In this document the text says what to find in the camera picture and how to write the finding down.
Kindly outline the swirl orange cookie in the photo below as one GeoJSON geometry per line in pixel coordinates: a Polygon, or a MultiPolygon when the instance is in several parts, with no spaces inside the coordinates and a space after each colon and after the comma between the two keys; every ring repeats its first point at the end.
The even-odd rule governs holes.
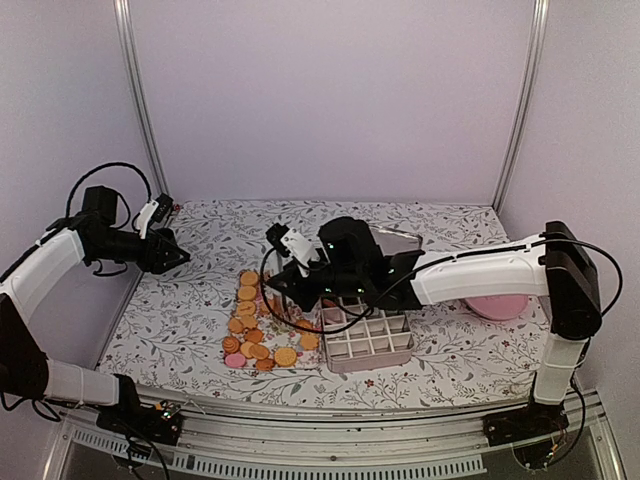
{"type": "Polygon", "coordinates": [[[233,336],[225,337],[222,342],[222,348],[227,355],[237,353],[240,350],[240,346],[239,339],[233,336]]]}

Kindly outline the metal divided cookie tin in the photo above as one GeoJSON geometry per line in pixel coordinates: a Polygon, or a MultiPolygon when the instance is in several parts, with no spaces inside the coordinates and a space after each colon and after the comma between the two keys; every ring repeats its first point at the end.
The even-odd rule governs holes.
{"type": "Polygon", "coordinates": [[[322,326],[331,331],[323,339],[324,353],[331,372],[377,370],[401,366],[411,359],[415,342],[409,320],[402,311],[376,308],[349,329],[334,333],[365,310],[360,298],[323,301],[322,326]]]}

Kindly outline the metal serving tongs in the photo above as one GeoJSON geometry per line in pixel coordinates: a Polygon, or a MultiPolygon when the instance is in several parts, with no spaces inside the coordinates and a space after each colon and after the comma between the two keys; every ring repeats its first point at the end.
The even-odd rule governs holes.
{"type": "Polygon", "coordinates": [[[285,319],[287,321],[292,321],[287,300],[281,294],[275,293],[273,295],[271,300],[271,306],[279,318],[285,319]]]}

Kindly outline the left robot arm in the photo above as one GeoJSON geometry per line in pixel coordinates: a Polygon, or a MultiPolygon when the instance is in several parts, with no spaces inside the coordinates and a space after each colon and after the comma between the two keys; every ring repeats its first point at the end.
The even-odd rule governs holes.
{"type": "Polygon", "coordinates": [[[106,186],[86,189],[81,210],[56,220],[45,234],[1,276],[1,395],[8,411],[23,403],[57,422],[54,405],[98,410],[100,428],[171,443],[182,418],[167,401],[142,403],[135,382],[124,374],[104,374],[56,361],[38,345],[29,323],[57,284],[79,265],[112,261],[122,267],[164,274],[189,262],[169,228],[154,229],[172,210],[162,194],[152,198],[127,231],[117,226],[119,194],[106,186]]]}

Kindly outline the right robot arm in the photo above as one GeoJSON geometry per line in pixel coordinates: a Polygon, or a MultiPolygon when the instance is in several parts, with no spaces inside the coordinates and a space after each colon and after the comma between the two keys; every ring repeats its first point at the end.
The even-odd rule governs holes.
{"type": "Polygon", "coordinates": [[[569,425],[564,399],[581,355],[599,331],[598,271],[591,245],[577,240],[561,221],[525,240],[485,249],[385,255],[363,220],[340,217],[324,224],[316,248],[279,223],[266,233],[272,250],[287,258],[267,285],[303,311],[323,297],[354,297],[368,310],[420,310],[437,303],[488,296],[547,297],[550,334],[527,404],[483,419],[491,445],[560,432],[569,425]]]}

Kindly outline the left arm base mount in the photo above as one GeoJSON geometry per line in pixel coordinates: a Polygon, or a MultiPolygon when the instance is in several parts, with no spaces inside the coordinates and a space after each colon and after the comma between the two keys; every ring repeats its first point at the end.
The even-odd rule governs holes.
{"type": "Polygon", "coordinates": [[[184,418],[177,411],[163,406],[144,406],[138,401],[99,406],[96,426],[100,429],[176,446],[184,418]]]}

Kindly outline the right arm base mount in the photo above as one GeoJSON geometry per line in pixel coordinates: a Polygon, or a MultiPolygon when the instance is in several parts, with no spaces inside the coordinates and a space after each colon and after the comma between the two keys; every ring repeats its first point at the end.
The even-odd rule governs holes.
{"type": "Polygon", "coordinates": [[[528,470],[550,466],[569,426],[563,405],[527,403],[524,407],[483,417],[491,447],[511,445],[516,461],[528,470]]]}

